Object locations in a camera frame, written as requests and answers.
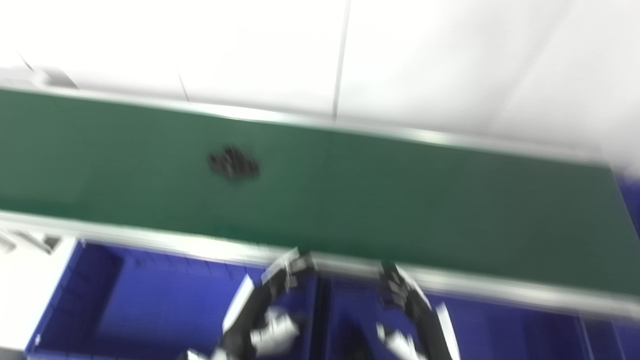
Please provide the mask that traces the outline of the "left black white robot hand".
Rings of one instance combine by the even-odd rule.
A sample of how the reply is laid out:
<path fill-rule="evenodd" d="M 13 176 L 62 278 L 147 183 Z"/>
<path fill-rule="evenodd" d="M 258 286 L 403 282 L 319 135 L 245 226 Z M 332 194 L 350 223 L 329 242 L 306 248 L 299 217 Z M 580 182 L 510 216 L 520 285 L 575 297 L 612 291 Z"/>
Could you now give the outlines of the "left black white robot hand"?
<path fill-rule="evenodd" d="M 287 312 L 275 303 L 316 269 L 309 251 L 293 248 L 265 269 L 260 282 L 246 275 L 222 320 L 222 335 L 211 359 L 253 360 L 288 352 L 309 315 Z"/>

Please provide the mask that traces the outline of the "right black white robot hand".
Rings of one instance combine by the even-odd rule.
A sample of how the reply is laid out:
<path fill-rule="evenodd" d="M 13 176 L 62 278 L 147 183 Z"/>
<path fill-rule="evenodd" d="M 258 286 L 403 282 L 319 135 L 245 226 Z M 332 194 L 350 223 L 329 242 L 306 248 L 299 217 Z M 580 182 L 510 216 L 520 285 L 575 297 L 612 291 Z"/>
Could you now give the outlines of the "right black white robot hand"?
<path fill-rule="evenodd" d="M 414 278 L 393 262 L 381 264 L 381 290 L 414 325 L 417 338 L 380 322 L 378 340 L 399 360 L 459 360 L 460 350 L 445 304 L 433 307 Z"/>

